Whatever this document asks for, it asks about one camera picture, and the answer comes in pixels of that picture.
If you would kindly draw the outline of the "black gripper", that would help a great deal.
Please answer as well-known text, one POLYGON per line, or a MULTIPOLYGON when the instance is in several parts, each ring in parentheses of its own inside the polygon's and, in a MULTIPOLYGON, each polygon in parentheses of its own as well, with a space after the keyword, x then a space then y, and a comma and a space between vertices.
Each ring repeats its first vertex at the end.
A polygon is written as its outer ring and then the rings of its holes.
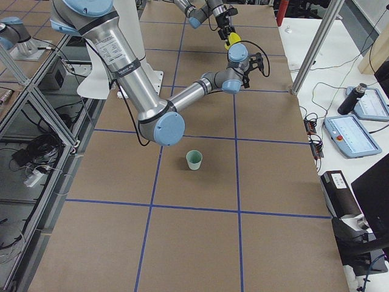
POLYGON ((251 55, 249 57, 249 63, 247 69, 243 73, 243 87, 244 88, 249 88, 250 87, 250 78, 249 74, 256 70, 257 68, 262 68, 263 67, 263 58, 261 53, 256 53, 255 55, 251 55))
POLYGON ((229 36, 231 33, 235 33, 235 27, 232 25, 231 16, 235 16, 237 14, 237 9, 234 7, 225 9, 218 7, 216 9, 216 12, 218 13, 216 15, 216 23, 218 25, 218 34, 221 40, 226 40, 227 36, 229 36))

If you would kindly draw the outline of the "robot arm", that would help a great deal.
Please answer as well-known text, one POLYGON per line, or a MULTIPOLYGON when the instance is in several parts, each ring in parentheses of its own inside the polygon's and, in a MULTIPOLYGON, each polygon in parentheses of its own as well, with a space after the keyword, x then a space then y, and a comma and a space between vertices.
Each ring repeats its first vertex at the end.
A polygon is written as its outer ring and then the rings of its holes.
POLYGON ((236 30, 232 24, 231 17, 238 14, 238 10, 234 7, 227 7, 222 1, 205 1, 205 4, 196 8, 193 4, 186 0, 174 0, 175 4, 188 19, 192 28, 197 29, 211 16, 215 18, 217 31, 221 40, 225 41, 226 45, 231 45, 232 37, 236 37, 236 30))
POLYGON ((208 72, 167 100, 161 99, 141 67, 129 41, 120 30, 119 14, 112 1, 52 1, 52 28, 68 35, 89 40, 107 70, 135 106, 137 128, 145 139, 161 146, 178 143, 184 135, 185 122, 180 111, 216 89, 236 94, 249 87, 248 74, 264 70, 263 50, 250 54, 243 41, 234 41, 235 28, 230 17, 238 13, 222 1, 206 1, 197 9, 189 1, 175 1, 193 28, 199 27, 210 15, 215 17, 218 34, 226 42, 228 65, 225 70, 208 72))

